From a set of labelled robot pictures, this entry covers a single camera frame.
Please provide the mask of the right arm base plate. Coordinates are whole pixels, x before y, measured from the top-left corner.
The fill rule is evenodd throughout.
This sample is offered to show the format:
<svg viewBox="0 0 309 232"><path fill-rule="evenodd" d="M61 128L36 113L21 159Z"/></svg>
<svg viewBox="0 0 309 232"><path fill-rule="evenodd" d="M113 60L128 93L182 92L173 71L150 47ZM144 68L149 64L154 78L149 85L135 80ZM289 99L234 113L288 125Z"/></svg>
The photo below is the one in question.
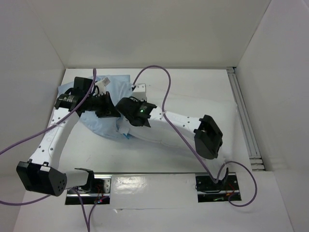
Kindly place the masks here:
<svg viewBox="0 0 309 232"><path fill-rule="evenodd" d="M206 174L196 174L195 189L199 203L227 202L229 198L231 201L241 201L235 173L229 174L225 181L219 181L217 184Z"/></svg>

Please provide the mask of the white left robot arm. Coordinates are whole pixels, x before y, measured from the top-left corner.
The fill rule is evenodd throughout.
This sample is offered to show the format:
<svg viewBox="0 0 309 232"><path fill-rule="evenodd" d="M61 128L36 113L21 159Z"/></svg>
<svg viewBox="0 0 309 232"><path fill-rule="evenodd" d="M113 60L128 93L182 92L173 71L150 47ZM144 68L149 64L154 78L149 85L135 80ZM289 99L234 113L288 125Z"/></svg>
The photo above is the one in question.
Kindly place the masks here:
<svg viewBox="0 0 309 232"><path fill-rule="evenodd" d="M73 87L59 95L51 129L45 133L28 161L21 161L16 167L26 190L53 196L73 187L79 187L85 193L93 191L95 178L92 170L75 168L62 173L58 167L66 141L82 113L94 112L98 118L120 117L110 93L105 89L109 83L107 77L97 82L75 77Z"/></svg>

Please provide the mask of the light blue pillowcase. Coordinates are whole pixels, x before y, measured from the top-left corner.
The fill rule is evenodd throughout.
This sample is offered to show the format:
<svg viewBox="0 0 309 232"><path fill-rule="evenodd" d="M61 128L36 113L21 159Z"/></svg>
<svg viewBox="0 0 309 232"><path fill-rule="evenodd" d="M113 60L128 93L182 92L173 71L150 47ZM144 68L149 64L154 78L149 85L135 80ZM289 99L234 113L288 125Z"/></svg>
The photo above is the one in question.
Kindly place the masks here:
<svg viewBox="0 0 309 232"><path fill-rule="evenodd" d="M93 133L119 139L119 124L123 117L115 106L122 98L131 97L132 84L129 75L98 75L95 86L91 87L93 78L75 77L58 87L57 104L72 110L81 102L88 90L87 99L76 110L80 121Z"/></svg>

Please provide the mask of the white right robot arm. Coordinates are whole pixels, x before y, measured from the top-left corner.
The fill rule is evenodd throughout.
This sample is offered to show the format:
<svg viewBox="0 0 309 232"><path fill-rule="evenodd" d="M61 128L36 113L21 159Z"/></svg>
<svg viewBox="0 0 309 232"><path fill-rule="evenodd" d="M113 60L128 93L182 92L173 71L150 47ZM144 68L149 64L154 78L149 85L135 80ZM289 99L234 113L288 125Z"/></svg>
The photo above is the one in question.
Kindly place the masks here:
<svg viewBox="0 0 309 232"><path fill-rule="evenodd" d="M124 117L121 133L171 147L185 145L209 174L213 188L227 185L228 168L218 160L223 133L211 116L183 116L133 97L122 98L116 109Z"/></svg>

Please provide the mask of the white pillow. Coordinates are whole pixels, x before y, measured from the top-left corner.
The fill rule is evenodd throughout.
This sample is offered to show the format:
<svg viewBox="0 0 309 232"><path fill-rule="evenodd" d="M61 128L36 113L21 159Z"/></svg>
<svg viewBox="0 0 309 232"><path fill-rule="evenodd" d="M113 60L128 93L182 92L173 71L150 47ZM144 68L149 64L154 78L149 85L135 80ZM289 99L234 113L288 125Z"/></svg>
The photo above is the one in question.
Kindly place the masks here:
<svg viewBox="0 0 309 232"><path fill-rule="evenodd" d="M116 109L124 119L120 131L136 138L175 148L186 148L183 136L199 156L211 164L232 158L236 104L169 94L160 107L163 91L138 85Z"/></svg>

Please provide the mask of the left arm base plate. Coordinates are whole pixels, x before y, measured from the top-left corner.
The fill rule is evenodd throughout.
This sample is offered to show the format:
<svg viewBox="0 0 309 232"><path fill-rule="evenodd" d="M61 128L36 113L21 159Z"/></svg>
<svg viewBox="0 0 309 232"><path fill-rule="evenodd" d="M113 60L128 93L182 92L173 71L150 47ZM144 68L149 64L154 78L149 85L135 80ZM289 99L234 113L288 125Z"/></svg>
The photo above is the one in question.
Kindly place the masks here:
<svg viewBox="0 0 309 232"><path fill-rule="evenodd" d="M94 179L89 190L81 186L67 190L65 205L80 205L78 194L84 205L108 205L110 204L112 174L94 173Z"/></svg>

